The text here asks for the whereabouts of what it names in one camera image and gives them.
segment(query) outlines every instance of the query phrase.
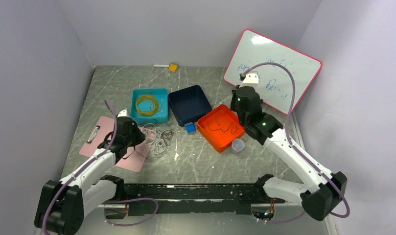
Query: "white marker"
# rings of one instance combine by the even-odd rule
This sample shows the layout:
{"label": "white marker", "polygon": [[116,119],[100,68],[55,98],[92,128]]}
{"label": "white marker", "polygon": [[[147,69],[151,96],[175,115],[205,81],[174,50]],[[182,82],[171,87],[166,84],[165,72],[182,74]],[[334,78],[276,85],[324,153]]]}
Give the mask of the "white marker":
{"label": "white marker", "polygon": [[168,68],[169,65],[153,65],[153,67]]}

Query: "black metal bar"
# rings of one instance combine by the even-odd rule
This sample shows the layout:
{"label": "black metal bar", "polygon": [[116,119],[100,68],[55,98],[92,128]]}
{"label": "black metal bar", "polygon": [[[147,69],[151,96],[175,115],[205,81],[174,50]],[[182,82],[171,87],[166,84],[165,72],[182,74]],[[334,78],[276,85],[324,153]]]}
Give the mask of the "black metal bar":
{"label": "black metal bar", "polygon": [[[235,212],[252,214],[251,204],[268,204],[262,188],[243,184],[125,184],[129,199],[151,197],[159,201],[158,213]],[[129,205],[128,215],[144,215],[154,211],[153,202],[141,201]]]}

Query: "yellow rope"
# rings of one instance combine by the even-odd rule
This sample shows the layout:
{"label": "yellow rope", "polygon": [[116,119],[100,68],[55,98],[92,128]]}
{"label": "yellow rope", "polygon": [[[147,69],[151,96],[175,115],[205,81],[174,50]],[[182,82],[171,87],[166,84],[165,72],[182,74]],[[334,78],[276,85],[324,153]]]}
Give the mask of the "yellow rope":
{"label": "yellow rope", "polygon": [[[150,110],[149,111],[142,111],[139,108],[139,103],[145,100],[150,100],[152,102],[152,105],[150,106]],[[159,103],[156,100],[156,98],[154,98],[154,96],[149,95],[149,94],[144,94],[141,95],[137,98],[136,100],[136,110],[139,114],[143,115],[143,116],[152,116],[155,113],[158,112],[159,110]]]}

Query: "teal box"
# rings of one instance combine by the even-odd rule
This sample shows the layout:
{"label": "teal box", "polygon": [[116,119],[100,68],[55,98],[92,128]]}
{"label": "teal box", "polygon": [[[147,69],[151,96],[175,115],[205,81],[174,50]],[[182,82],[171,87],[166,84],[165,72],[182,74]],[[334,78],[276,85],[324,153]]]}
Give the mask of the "teal box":
{"label": "teal box", "polygon": [[[157,113],[151,116],[143,116],[136,110],[136,100],[142,95],[153,96],[159,104],[159,110]],[[150,88],[150,89],[136,89],[133,91],[132,106],[131,106],[131,118],[138,125],[145,125],[147,123],[160,123],[169,121],[169,105],[167,101],[168,91],[166,88]],[[139,103],[139,109],[142,111],[150,111],[153,109],[153,103],[150,100],[143,100]]]}

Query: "pink whiteboard frame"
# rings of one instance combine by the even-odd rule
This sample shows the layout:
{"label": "pink whiteboard frame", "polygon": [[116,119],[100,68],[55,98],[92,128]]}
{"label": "pink whiteboard frame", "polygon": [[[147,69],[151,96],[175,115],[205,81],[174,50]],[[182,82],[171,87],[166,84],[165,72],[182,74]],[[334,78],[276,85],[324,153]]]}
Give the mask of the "pink whiteboard frame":
{"label": "pink whiteboard frame", "polygon": [[[302,55],[305,55],[305,56],[307,56],[307,57],[309,57],[309,58],[311,58],[311,59],[313,59],[313,60],[315,60],[315,61],[317,61],[317,62],[320,63],[320,67],[319,67],[319,69],[317,70],[316,74],[313,76],[312,80],[309,82],[309,85],[307,85],[307,87],[306,87],[306,89],[304,90],[303,94],[300,96],[300,99],[297,100],[296,104],[294,104],[293,109],[291,110],[291,112],[293,112],[294,109],[295,109],[295,108],[297,107],[297,105],[299,104],[300,100],[303,98],[303,96],[304,96],[304,94],[306,93],[307,89],[308,89],[308,88],[310,87],[310,85],[312,84],[313,80],[316,78],[316,76],[317,76],[317,74],[319,73],[319,71],[322,69],[322,65],[323,65],[323,64],[322,64],[322,61],[320,61],[320,60],[318,60],[318,59],[316,59],[316,58],[314,58],[314,57],[312,57],[312,56],[310,56],[310,55],[307,55],[307,54],[305,54],[305,53],[303,53],[303,52],[301,52],[301,51],[298,51],[298,50],[296,50],[296,49],[294,49],[294,48],[292,48],[292,47],[289,47],[289,46],[287,46],[287,45],[285,45],[285,44],[283,44],[283,43],[277,42],[276,40],[273,40],[273,39],[271,39],[271,38],[269,38],[269,37],[266,37],[266,36],[264,36],[264,35],[262,35],[262,34],[260,34],[260,33],[257,33],[257,32],[255,32],[255,31],[253,31],[253,30],[247,28],[247,29],[245,29],[244,31],[242,31],[241,38],[239,39],[239,42],[238,42],[238,44],[237,44],[237,46],[236,46],[236,48],[235,48],[235,50],[234,50],[234,54],[232,55],[231,60],[230,60],[230,62],[228,63],[227,69],[225,70],[225,73],[224,73],[224,81],[226,81],[227,83],[229,83],[229,84],[231,84],[231,85],[233,85],[233,86],[235,86],[235,85],[232,84],[231,82],[225,80],[225,74],[227,73],[227,71],[228,71],[228,69],[229,69],[229,67],[230,67],[231,61],[232,61],[233,58],[234,58],[235,52],[236,52],[236,50],[237,50],[237,48],[238,48],[238,46],[239,46],[239,43],[240,43],[241,40],[242,40],[242,36],[243,36],[243,34],[245,33],[245,31],[250,31],[250,32],[256,33],[256,34],[258,34],[259,36],[265,37],[265,38],[267,38],[267,39],[269,39],[269,40],[271,40],[271,41],[273,41],[273,42],[275,42],[275,43],[278,43],[278,44],[280,44],[280,45],[282,45],[282,46],[285,46],[285,47],[287,47],[287,48],[289,48],[289,49],[292,49],[293,51],[296,51],[296,52],[298,52],[298,53],[300,53],[300,54],[302,54]],[[276,107],[272,106],[271,104],[269,104],[269,103],[267,103],[267,102],[265,102],[265,101],[263,101],[263,103],[266,104],[266,105],[268,105],[268,106],[270,106],[270,107],[272,107],[272,108],[274,108],[275,110],[279,111],[280,113],[287,115],[286,113],[284,113],[283,111],[277,109]]]}

